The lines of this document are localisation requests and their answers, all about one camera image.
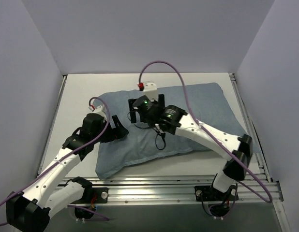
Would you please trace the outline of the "blue pillowcase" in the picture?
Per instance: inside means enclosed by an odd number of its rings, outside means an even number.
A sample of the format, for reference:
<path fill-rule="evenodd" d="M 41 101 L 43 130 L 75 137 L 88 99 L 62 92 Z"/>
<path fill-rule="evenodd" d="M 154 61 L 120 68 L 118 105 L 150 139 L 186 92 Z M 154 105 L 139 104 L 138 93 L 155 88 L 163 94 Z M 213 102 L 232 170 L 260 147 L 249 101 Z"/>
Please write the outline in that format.
<path fill-rule="evenodd" d="M 242 180 L 252 140 L 234 116 L 216 83 L 163 87 L 165 106 L 150 101 L 143 91 L 102 95 L 109 112 L 128 134 L 100 143 L 96 174 L 107 179 L 126 166 L 192 151 L 213 150 L 227 161 L 224 173 Z"/>

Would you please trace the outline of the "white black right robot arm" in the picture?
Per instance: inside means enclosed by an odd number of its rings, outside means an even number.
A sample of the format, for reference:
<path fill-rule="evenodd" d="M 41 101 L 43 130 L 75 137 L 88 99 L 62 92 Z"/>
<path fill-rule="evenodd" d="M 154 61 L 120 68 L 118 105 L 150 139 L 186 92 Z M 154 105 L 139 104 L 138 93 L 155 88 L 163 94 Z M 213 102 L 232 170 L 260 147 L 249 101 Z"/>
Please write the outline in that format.
<path fill-rule="evenodd" d="M 185 110 L 164 106 L 143 95 L 128 101 L 130 111 L 139 113 L 142 122 L 156 128 L 158 132 L 184 137 L 203 145 L 226 160 L 223 169 L 217 173 L 209 193 L 214 199 L 221 199 L 236 181 L 245 179 L 253 156 L 251 136 L 237 136 L 218 130 L 201 121 L 195 122 Z"/>

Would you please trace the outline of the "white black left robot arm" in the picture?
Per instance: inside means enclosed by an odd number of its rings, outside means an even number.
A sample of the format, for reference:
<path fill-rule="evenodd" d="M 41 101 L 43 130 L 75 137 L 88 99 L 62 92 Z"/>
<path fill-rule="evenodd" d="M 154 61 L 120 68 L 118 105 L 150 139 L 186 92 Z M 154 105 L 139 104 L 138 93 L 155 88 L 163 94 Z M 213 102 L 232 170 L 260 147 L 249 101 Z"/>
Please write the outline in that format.
<path fill-rule="evenodd" d="M 12 192 L 6 202 L 7 223 L 22 232 L 42 232 L 50 219 L 69 204 L 80 201 L 89 203 L 97 197 L 92 183 L 82 177 L 70 180 L 64 188 L 55 191 L 62 179 L 77 166 L 96 143 L 108 143 L 125 138 L 128 130 L 116 115 L 110 117 L 89 113 L 63 143 L 58 154 L 36 180 L 21 190 Z"/>

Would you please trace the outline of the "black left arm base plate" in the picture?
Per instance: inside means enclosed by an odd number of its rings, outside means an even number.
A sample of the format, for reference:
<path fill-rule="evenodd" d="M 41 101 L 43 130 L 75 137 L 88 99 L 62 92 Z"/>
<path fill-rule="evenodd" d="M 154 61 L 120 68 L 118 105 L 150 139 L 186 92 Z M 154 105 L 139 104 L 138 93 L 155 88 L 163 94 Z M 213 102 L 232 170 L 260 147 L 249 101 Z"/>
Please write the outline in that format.
<path fill-rule="evenodd" d="M 68 199 L 67 203 L 107 203 L 108 188 L 95 188 L 92 186 L 68 185 L 62 189 Z"/>

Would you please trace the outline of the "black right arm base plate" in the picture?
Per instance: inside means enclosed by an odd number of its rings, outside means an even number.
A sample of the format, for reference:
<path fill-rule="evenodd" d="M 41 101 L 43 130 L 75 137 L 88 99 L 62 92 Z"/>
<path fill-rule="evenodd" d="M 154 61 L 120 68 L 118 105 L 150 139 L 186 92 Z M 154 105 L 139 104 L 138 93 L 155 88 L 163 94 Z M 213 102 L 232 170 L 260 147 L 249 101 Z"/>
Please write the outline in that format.
<path fill-rule="evenodd" d="M 227 192 L 222 193 L 210 185 L 195 186 L 195 199 L 197 202 L 225 202 L 227 200 L 237 201 L 239 200 L 239 196 L 236 193 L 237 189 L 237 185 L 231 185 Z"/>

